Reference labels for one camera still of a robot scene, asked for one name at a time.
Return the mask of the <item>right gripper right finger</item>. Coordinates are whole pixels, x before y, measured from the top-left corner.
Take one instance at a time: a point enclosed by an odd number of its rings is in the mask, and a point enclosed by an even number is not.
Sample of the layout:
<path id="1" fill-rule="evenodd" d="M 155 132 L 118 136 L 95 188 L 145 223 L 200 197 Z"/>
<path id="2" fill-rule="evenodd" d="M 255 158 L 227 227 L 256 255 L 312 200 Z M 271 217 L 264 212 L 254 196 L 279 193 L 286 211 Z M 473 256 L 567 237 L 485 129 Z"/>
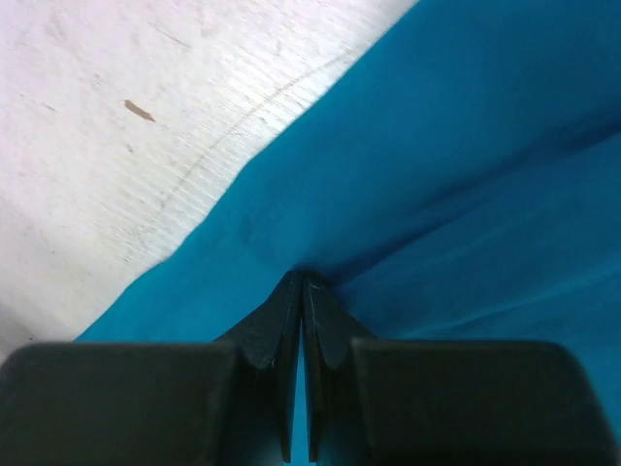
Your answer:
<path id="1" fill-rule="evenodd" d="M 309 458 L 319 465 L 616 465 L 577 359 L 538 341 L 382 339 L 304 277 Z"/>

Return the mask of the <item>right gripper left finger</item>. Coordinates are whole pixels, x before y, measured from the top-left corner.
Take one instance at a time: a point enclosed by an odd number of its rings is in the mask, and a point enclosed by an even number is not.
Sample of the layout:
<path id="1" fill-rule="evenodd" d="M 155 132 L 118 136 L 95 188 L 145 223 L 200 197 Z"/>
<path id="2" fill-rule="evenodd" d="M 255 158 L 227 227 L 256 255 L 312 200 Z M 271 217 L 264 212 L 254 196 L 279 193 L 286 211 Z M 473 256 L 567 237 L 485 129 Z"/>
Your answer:
<path id="1" fill-rule="evenodd" d="M 280 465 L 291 458 L 299 273 L 208 344 L 49 343 L 1 367 L 5 465 Z"/>

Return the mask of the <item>teal blue t shirt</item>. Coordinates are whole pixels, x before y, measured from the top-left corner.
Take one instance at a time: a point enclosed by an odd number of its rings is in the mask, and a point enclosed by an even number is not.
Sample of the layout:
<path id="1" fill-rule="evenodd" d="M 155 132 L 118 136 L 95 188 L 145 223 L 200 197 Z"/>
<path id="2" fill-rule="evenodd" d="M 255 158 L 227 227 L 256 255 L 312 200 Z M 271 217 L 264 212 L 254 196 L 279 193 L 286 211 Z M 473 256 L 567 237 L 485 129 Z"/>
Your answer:
<path id="1" fill-rule="evenodd" d="M 206 342 L 290 272 L 382 339 L 563 347 L 620 449 L 619 3 L 417 3 L 82 340 Z"/>

